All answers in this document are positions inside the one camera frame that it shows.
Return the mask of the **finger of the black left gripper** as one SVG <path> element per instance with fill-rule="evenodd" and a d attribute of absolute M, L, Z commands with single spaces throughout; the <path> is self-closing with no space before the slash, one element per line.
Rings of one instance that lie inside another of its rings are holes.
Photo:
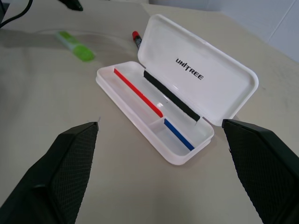
<path fill-rule="evenodd" d="M 83 7 L 80 4 L 79 0 L 58 0 L 64 5 L 67 6 L 68 9 L 73 11 L 83 11 Z"/>

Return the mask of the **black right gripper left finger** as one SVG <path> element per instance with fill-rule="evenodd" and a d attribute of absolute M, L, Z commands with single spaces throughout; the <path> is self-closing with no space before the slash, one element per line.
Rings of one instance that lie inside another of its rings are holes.
<path fill-rule="evenodd" d="M 59 134 L 0 207 L 0 224 L 75 224 L 98 131 L 89 122 Z"/>

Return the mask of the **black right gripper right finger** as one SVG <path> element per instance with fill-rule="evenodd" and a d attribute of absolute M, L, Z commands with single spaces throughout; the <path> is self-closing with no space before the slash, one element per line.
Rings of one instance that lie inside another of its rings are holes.
<path fill-rule="evenodd" d="M 238 178 L 263 224 L 299 224 L 299 157 L 271 130 L 225 119 Z"/>

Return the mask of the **green eraser block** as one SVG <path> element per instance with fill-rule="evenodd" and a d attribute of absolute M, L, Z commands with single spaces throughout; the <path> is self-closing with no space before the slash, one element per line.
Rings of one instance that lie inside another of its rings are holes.
<path fill-rule="evenodd" d="M 89 62 L 95 58 L 95 54 L 88 47 L 83 45 L 68 32 L 58 31 L 56 36 L 58 40 L 81 61 Z"/>

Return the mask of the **black marker with red cap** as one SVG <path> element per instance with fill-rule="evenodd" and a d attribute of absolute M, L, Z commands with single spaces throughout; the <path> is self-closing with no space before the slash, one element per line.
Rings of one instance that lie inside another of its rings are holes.
<path fill-rule="evenodd" d="M 132 37 L 133 37 L 133 41 L 134 41 L 135 45 L 139 49 L 140 45 L 142 43 L 142 38 L 140 37 L 140 35 L 139 35 L 139 33 L 137 31 L 133 31 Z"/>

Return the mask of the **white open pencil case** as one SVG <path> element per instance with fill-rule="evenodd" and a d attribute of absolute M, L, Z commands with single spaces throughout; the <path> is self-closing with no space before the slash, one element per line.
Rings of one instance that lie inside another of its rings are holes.
<path fill-rule="evenodd" d="M 98 69 L 96 82 L 173 165 L 205 148 L 258 88 L 257 75 L 170 19 L 150 17 L 138 61 Z"/>

